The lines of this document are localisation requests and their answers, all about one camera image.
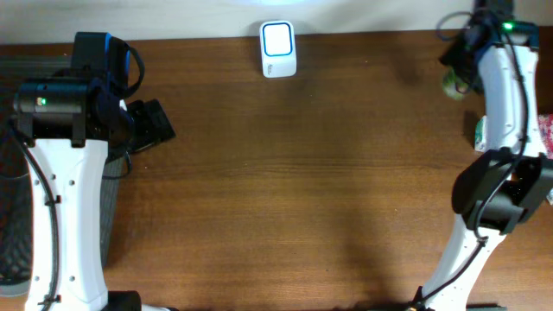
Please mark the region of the green bottle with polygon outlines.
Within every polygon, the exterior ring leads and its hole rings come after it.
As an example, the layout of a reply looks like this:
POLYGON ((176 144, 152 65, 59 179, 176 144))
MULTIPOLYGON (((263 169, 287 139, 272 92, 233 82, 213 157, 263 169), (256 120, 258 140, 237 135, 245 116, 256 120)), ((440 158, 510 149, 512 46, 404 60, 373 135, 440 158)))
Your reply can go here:
POLYGON ((454 99, 462 100, 465 97, 465 91, 468 84, 457 76, 453 68, 449 68, 442 78, 442 90, 444 93, 454 99))

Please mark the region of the small teal gum pack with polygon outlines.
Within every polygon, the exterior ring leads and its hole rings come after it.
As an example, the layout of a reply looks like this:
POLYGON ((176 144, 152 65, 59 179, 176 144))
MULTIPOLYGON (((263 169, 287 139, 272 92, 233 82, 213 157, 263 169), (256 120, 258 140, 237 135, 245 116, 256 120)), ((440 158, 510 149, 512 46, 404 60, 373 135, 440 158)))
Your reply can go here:
POLYGON ((486 116, 483 116, 475 126, 474 150, 480 153, 486 152, 486 116))

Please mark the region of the red purple tissue pack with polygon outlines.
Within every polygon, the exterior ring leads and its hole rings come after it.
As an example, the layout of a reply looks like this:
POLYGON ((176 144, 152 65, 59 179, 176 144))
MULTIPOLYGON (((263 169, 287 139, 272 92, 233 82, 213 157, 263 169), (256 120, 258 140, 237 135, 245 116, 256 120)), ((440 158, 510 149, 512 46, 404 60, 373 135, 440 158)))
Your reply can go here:
POLYGON ((547 157, 553 159, 553 115, 539 115, 538 125, 543 145, 547 152, 547 157))

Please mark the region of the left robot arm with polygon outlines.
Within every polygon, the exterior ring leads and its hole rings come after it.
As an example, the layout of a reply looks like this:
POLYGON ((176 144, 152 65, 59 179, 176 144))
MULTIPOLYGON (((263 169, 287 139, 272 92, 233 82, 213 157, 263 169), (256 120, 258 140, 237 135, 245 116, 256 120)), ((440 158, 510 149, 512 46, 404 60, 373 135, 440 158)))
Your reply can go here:
POLYGON ((100 254, 100 195, 109 162, 175 137, 156 100, 134 100, 140 56, 108 33, 79 32, 70 66, 25 80, 10 126, 28 163, 33 261, 27 310, 136 310, 135 290, 110 291, 100 254))

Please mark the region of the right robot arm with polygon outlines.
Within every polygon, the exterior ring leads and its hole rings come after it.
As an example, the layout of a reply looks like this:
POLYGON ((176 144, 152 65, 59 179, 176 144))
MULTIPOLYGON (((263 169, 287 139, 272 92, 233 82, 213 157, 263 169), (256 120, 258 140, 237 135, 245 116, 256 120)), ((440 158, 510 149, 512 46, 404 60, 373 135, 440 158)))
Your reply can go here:
POLYGON ((539 129, 539 30, 512 1, 477 1, 440 62, 444 89, 477 92, 486 104, 485 148, 454 183, 454 227, 432 277, 408 310, 467 310, 487 260, 552 189, 552 160, 539 129))

